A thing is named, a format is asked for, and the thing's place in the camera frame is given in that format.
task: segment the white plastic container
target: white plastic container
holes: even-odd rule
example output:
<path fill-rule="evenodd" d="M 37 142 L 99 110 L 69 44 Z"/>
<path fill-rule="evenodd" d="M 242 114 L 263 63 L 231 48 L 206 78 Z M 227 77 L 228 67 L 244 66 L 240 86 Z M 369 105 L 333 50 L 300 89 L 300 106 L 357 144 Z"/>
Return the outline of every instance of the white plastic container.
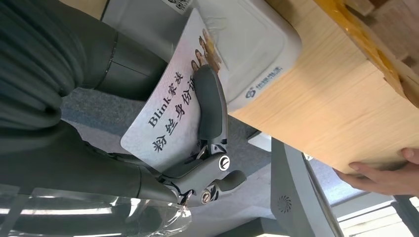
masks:
<path fill-rule="evenodd" d="M 172 7 L 162 0 L 111 0 L 103 21 L 169 61 L 188 15 Z M 229 112 L 259 96 L 301 52 L 295 29 L 264 0 L 195 0 L 191 7 L 199 10 L 230 71 L 224 88 Z M 150 14 L 156 9 L 159 14 Z"/>

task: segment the yellow tape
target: yellow tape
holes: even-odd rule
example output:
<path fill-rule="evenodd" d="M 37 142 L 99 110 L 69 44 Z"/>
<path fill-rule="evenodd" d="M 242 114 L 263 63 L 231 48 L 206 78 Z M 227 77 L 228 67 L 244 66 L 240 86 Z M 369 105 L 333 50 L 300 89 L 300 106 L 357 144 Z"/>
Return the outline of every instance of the yellow tape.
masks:
<path fill-rule="evenodd" d="M 362 29 L 355 17 L 348 11 L 342 0 L 314 0 L 338 25 L 346 30 L 353 40 L 373 60 L 380 71 L 383 72 L 387 83 L 394 90 L 406 98 L 397 71 L 391 65 L 384 53 L 377 48 L 377 45 Z"/>

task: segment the screw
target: screw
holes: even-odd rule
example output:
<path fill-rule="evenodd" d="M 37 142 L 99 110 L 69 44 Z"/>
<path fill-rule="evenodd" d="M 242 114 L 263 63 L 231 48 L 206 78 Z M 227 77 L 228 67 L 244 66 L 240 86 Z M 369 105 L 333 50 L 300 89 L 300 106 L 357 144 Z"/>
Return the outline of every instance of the screw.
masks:
<path fill-rule="evenodd" d="M 205 189 L 201 196 L 201 203 L 205 205 L 210 201 L 211 201 L 211 193 L 207 189 Z"/>

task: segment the photo of people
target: photo of people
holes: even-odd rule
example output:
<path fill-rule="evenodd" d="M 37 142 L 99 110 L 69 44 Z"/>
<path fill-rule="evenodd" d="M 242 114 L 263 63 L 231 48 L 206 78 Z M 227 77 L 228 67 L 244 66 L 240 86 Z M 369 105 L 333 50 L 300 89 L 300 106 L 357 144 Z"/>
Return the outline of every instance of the photo of people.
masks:
<path fill-rule="evenodd" d="M 195 60 L 192 60 L 192 61 L 191 61 L 191 66 L 192 66 L 192 69 L 194 70 L 194 73 L 198 71 L 199 66 L 198 66 L 198 64 L 195 62 Z"/>
<path fill-rule="evenodd" d="M 195 72 L 202 65 L 209 64 L 212 66 L 214 71 L 218 74 L 218 72 L 220 71 L 220 64 L 222 64 L 222 60 L 220 56 L 218 55 L 218 53 L 216 52 L 215 47 L 214 47 L 214 42 L 212 41 L 212 38 L 208 34 L 206 29 L 202 29 L 202 34 L 203 36 L 199 36 L 198 40 L 199 40 L 199 45 L 201 46 L 202 52 L 204 52 L 204 54 L 202 54 L 199 49 L 195 49 L 195 57 L 198 63 L 192 60 L 191 62 L 192 69 Z"/>
<path fill-rule="evenodd" d="M 199 66 L 208 64 L 206 58 L 201 54 L 201 52 L 197 49 L 195 49 L 195 56 L 198 60 Z"/>

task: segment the transparent plastic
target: transparent plastic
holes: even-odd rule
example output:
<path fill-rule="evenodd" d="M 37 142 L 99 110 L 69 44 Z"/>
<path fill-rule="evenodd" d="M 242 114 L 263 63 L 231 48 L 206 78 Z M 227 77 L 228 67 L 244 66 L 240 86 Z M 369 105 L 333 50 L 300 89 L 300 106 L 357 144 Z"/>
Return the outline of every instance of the transparent plastic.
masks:
<path fill-rule="evenodd" d="M 192 220 L 187 207 L 156 200 L 71 191 L 35 189 L 21 205 L 0 193 L 0 220 L 13 219 L 8 236 L 19 237 L 161 237 L 185 230 Z"/>

